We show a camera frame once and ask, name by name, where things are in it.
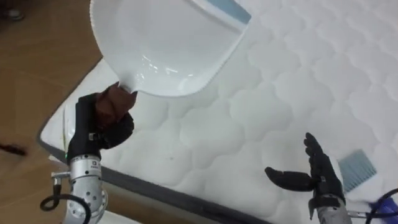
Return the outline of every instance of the brown floor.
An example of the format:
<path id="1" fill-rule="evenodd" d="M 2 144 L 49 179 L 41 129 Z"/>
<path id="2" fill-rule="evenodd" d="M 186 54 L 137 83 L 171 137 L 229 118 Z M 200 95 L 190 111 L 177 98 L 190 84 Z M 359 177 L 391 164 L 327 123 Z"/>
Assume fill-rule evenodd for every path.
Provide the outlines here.
<path id="1" fill-rule="evenodd" d="M 47 160 L 35 137 L 43 122 L 101 57 L 91 33 L 89 0 L 25 0 L 23 21 L 0 21 L 0 142 L 27 148 L 27 157 L 0 151 L 0 224 L 59 223 L 65 207 L 42 212 L 51 193 Z M 142 223 L 188 223 L 110 195 L 108 210 Z"/>

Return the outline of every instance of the white dustpan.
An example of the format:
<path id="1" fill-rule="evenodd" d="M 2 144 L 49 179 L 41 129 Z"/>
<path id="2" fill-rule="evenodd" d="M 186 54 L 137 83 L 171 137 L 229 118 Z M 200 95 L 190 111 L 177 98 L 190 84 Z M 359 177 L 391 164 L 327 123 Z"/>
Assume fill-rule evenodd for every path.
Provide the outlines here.
<path id="1" fill-rule="evenodd" d="M 156 96 L 203 89 L 251 19 L 233 0 L 91 0 L 90 16 L 121 86 Z"/>

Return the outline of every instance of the blue bristles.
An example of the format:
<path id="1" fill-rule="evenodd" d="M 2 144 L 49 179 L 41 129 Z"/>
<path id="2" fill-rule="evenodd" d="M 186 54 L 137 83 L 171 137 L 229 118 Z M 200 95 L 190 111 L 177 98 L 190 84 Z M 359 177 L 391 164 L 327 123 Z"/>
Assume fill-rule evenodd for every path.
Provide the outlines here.
<path id="1" fill-rule="evenodd" d="M 346 194 L 377 173 L 371 161 L 360 149 L 340 160 L 338 164 L 343 176 L 343 188 Z"/>

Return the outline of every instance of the robotic hand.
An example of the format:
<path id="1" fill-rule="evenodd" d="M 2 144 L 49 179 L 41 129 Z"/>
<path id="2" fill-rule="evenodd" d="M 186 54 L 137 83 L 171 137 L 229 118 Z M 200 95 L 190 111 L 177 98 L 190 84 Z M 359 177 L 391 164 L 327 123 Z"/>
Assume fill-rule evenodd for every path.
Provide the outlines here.
<path id="1" fill-rule="evenodd" d="M 52 173 L 53 195 L 40 204 L 43 211 L 55 209 L 60 200 L 67 201 L 63 224 L 96 224 L 108 204 L 102 188 L 101 149 L 110 149 L 124 142 L 134 129 L 127 113 L 117 123 L 99 129 L 95 118 L 96 94 L 79 98 L 75 106 L 75 133 L 67 146 L 68 172 Z M 69 178 L 70 194 L 61 194 L 61 180 Z"/>
<path id="2" fill-rule="evenodd" d="M 313 192 L 309 201 L 310 218 L 314 209 L 321 224 L 352 224 L 345 207 L 343 187 L 337 178 L 329 157 L 310 133 L 305 135 L 305 152 L 310 157 L 311 176 L 302 172 L 278 171 L 267 167 L 268 178 L 285 190 Z"/>

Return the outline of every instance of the mattress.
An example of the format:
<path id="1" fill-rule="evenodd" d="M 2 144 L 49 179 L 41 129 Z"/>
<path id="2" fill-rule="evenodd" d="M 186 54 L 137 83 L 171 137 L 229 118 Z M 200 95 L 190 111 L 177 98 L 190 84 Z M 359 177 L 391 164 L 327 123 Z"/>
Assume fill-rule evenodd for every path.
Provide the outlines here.
<path id="1" fill-rule="evenodd" d="M 396 188 L 398 1 L 238 2 L 252 21 L 218 76 L 184 98 L 139 94 L 134 134 L 102 152 L 104 180 L 221 223 L 318 223 L 310 193 L 264 173 L 308 172 L 311 132 L 337 159 L 363 149 L 383 191 Z M 42 145 L 62 158 L 64 104 L 116 81 L 101 60 L 45 124 Z"/>

